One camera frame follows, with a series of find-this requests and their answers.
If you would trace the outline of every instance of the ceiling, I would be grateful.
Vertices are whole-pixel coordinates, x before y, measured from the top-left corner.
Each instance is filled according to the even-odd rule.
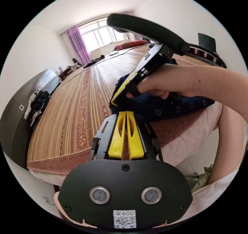
[[[91,18],[112,12],[131,11],[146,1],[149,0],[56,0],[42,10],[30,25],[49,28],[61,34]]]

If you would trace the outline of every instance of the navy blue fabric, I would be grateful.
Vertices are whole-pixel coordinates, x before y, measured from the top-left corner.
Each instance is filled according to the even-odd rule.
[[[112,98],[128,75],[119,79]],[[125,97],[120,106],[112,105],[110,100],[110,109],[112,114],[117,114],[121,111],[132,111],[135,114],[143,116],[148,122],[153,122],[184,116],[191,112],[204,109],[215,102],[214,100],[202,96],[181,96],[181,98],[182,102],[175,105],[172,104],[169,99],[163,100],[158,96],[152,96],[150,93],[145,93],[135,98]]]

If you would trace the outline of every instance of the white tiled floor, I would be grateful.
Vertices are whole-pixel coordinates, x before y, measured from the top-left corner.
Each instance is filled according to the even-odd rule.
[[[244,150],[247,140],[248,140],[248,126],[247,123],[244,122]],[[184,175],[193,174],[194,172],[198,174],[202,174],[204,172],[204,166],[209,167],[211,164],[214,163],[218,142],[219,142],[219,133],[217,129],[211,132],[202,151],[199,151],[197,154],[188,157],[176,167]]]

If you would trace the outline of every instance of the bed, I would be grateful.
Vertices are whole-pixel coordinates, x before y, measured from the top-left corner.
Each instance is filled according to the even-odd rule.
[[[91,67],[73,72],[59,85],[30,140],[27,168],[35,177],[61,186],[73,168],[88,160],[93,137],[111,115],[108,105],[115,84],[138,65],[148,49],[144,45],[106,56]],[[189,56],[174,58],[183,65],[206,64]],[[164,160],[175,166],[196,153],[216,126],[221,108],[216,102],[176,120],[152,123]],[[192,140],[191,144],[185,144],[187,139]],[[169,149],[175,150],[173,157],[168,155]]]

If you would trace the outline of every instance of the window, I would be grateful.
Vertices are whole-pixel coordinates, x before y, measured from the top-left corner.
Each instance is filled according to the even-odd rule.
[[[107,26],[107,18],[79,27],[79,31],[89,52],[110,43],[127,39],[123,33]]]

